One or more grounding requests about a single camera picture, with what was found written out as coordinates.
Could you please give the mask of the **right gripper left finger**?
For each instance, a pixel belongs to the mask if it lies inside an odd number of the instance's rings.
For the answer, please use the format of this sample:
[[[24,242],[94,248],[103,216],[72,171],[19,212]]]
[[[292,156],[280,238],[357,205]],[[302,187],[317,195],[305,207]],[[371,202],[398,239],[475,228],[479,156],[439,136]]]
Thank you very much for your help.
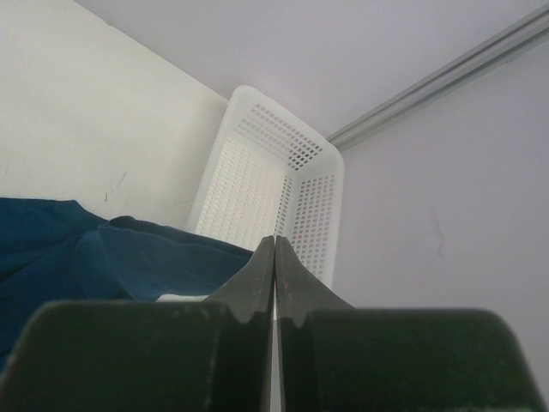
[[[4,411],[267,411],[274,240],[200,302],[58,302],[24,330]]]

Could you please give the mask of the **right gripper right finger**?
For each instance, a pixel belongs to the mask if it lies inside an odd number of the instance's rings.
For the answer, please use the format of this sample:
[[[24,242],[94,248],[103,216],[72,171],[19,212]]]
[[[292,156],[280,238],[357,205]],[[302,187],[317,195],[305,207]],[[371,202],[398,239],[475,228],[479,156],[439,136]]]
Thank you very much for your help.
[[[479,309],[356,308],[274,253],[285,411],[543,411],[510,327]]]

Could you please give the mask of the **blue t shirt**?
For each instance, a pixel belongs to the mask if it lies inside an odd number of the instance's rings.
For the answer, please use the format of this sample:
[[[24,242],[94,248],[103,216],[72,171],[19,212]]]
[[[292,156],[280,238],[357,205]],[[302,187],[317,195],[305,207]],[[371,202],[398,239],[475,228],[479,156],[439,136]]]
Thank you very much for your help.
[[[251,255],[131,216],[103,219],[76,201],[4,197],[1,362],[7,362],[27,321],[48,302],[206,296],[243,269]]]

